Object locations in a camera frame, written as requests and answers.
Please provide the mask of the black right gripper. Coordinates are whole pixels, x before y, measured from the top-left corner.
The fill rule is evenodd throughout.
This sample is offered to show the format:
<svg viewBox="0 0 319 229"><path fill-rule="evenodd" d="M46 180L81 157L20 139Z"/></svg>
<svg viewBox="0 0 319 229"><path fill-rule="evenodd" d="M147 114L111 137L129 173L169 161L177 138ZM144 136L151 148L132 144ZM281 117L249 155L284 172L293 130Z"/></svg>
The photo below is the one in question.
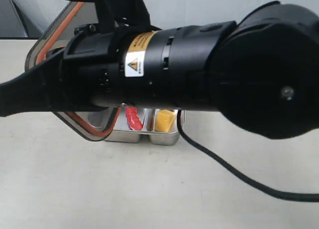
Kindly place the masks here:
<svg viewBox="0 0 319 229"><path fill-rule="evenodd" d="M79 29L66 47L0 86L2 117L26 112L89 112L129 104L124 52L130 29Z"/></svg>

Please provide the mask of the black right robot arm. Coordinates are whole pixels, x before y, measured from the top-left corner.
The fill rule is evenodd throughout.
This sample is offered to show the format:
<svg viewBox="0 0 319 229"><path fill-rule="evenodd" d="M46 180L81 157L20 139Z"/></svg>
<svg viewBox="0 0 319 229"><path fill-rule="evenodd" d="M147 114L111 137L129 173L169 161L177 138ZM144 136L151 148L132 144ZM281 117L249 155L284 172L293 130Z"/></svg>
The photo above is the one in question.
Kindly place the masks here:
<svg viewBox="0 0 319 229"><path fill-rule="evenodd" d="M0 86L0 115L142 108L218 111L270 139L319 127L319 17L269 2L234 21L151 31L84 26Z"/></svg>

